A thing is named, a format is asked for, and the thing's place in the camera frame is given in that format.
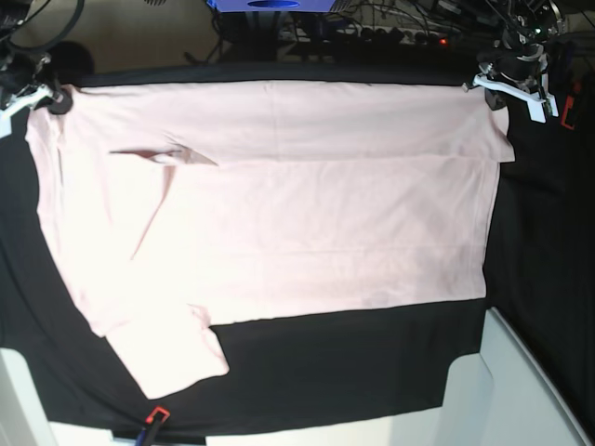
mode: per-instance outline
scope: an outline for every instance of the red clip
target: red clip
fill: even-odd
[[[151,423],[154,421],[154,418],[155,418],[155,416],[156,416],[158,413],[162,413],[162,414],[164,415],[164,418],[161,420],[161,422],[162,422],[162,423],[164,423],[164,422],[165,422],[165,420],[166,420],[167,418],[169,418],[169,411],[167,411],[166,409],[164,409],[164,408],[163,408],[163,407],[161,407],[161,406],[156,406],[156,407],[155,407],[155,408],[152,410],[151,414],[150,414],[150,415],[147,417],[147,419],[145,420],[145,423],[147,423],[148,425],[150,425],[150,424],[151,424]]]
[[[562,113],[562,126],[570,129],[570,130],[574,130],[575,129],[575,124],[572,123],[568,123],[568,112],[575,106],[575,98],[580,94],[580,90],[582,89],[582,85],[579,82],[576,82],[573,85],[573,92],[568,95],[568,97],[566,98],[566,104],[564,105],[564,112]]]

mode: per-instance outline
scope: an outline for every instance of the black cloth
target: black cloth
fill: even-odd
[[[318,79],[458,85],[459,75],[321,66],[185,68],[87,85]],[[0,140],[0,335],[20,351],[50,420],[139,430],[159,402],[169,438],[248,434],[420,411],[442,404],[448,367],[479,350],[485,299],[214,327],[231,371],[148,401],[74,307],[36,216],[26,113]]]
[[[595,113],[574,132],[529,122],[516,101],[509,113],[516,162],[501,166],[488,300],[595,438]]]

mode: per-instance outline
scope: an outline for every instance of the orange clip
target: orange clip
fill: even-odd
[[[156,407],[155,407],[155,408],[152,410],[151,414],[150,414],[150,415],[147,417],[147,419],[145,420],[145,423],[147,423],[148,425],[150,425],[150,424],[151,424],[151,423],[154,421],[154,419],[155,419],[155,416],[156,416],[158,413],[162,413],[162,414],[164,415],[164,418],[161,420],[161,422],[162,422],[162,423],[164,423],[164,422],[165,422],[165,420],[166,420],[167,418],[169,418],[169,415],[170,415],[170,413],[169,413],[169,411],[168,411],[168,410],[164,409],[164,408],[163,408],[163,407],[161,407],[161,406],[156,406]]]

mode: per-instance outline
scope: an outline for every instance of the t-shirt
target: t-shirt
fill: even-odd
[[[481,91],[72,89],[30,116],[74,304],[148,398],[228,372],[212,324],[482,297],[506,111]]]

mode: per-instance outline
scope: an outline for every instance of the shirt sleeve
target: shirt sleeve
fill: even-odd
[[[149,400],[230,370],[199,308],[180,304],[139,313],[106,338]]]

